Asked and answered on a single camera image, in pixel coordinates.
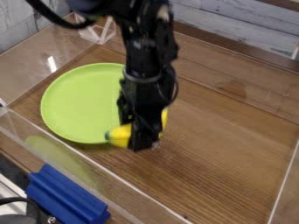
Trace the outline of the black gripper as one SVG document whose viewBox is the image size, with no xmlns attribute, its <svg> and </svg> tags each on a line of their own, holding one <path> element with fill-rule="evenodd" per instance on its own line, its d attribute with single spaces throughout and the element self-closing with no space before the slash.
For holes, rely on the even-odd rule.
<svg viewBox="0 0 299 224">
<path fill-rule="evenodd" d="M 117 101 L 121 124 L 133 122 L 129 149 L 154 147 L 163 132 L 163 110 L 175 99 L 173 63 L 179 46 L 173 35 L 126 40 L 126 66 Z"/>
</svg>

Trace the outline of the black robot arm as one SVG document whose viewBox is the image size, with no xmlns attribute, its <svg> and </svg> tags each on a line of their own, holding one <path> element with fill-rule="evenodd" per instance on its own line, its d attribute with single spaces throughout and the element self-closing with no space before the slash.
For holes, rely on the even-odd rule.
<svg viewBox="0 0 299 224">
<path fill-rule="evenodd" d="M 121 126 L 107 132 L 106 138 L 131 151 L 155 147 L 179 92 L 174 69 L 179 46 L 170 0 L 66 0 L 85 17 L 78 24 L 63 19 L 43 0 L 25 1 L 50 21 L 73 30 L 94 25 L 102 17 L 114 18 L 122 31 L 126 65 L 117 101 Z"/>
</svg>

